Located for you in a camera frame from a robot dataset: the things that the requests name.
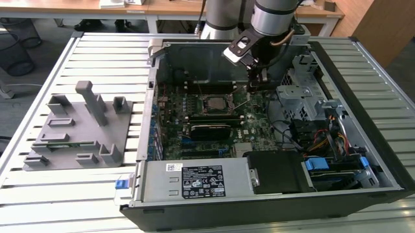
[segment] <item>gray 3d-printed holder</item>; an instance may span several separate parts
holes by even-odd
[[[86,102],[71,103],[54,95],[47,118],[24,170],[118,167],[123,163],[132,102],[115,97],[104,102],[92,92],[92,83],[79,81],[76,92]]]

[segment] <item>power supply label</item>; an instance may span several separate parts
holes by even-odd
[[[182,168],[184,199],[226,197],[222,166],[191,166]]]

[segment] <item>robot end effector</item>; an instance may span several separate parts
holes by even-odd
[[[248,71],[248,91],[268,82],[267,69],[284,55],[283,45],[295,34],[294,14],[302,0],[256,0],[251,27],[231,42],[223,55]]]

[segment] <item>mesh trash bin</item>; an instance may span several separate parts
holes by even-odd
[[[9,33],[19,36],[20,43],[26,48],[34,48],[42,44],[42,39],[30,18],[0,18],[0,24]]]
[[[11,76],[22,76],[35,68],[16,34],[0,34],[0,67]]]

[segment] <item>metal workbench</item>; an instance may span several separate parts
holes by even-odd
[[[192,38],[174,34],[132,33],[86,33],[80,38],[71,38],[0,158],[1,233],[142,232],[119,212],[116,204],[128,203],[130,191],[120,190],[115,199],[115,181],[123,174],[135,171],[146,83],[151,72],[147,46],[148,40],[155,37]],[[311,40],[320,41],[402,163],[415,177],[414,103],[360,43],[347,38],[312,37]],[[119,168],[27,172],[23,170],[23,161],[50,113],[46,102],[52,94],[66,94],[70,101],[83,101],[75,93],[79,80],[92,81],[92,90],[102,94],[104,101],[123,94],[135,103],[124,164]],[[411,196],[391,204],[379,204],[343,218],[187,232],[414,232],[414,198]]]

